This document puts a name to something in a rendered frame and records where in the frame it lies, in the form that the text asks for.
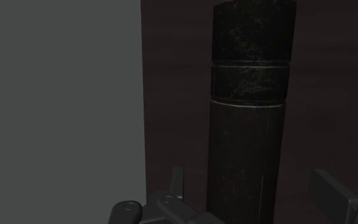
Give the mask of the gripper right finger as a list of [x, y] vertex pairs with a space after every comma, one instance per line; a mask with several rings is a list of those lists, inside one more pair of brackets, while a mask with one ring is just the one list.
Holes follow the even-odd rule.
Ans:
[[358, 195], [324, 169], [312, 171], [308, 193], [330, 224], [358, 224]]

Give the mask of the black cylindrical bottle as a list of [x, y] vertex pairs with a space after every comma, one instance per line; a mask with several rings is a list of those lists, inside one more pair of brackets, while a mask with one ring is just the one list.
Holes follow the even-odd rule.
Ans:
[[208, 212], [273, 224], [295, 0], [226, 0], [213, 10]]

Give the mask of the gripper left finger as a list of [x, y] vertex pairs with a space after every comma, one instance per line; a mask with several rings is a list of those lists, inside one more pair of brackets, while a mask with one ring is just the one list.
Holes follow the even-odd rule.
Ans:
[[184, 168], [175, 167], [169, 190], [151, 194], [145, 205], [121, 201], [112, 208], [108, 224], [225, 224], [209, 212], [199, 212], [184, 202]]

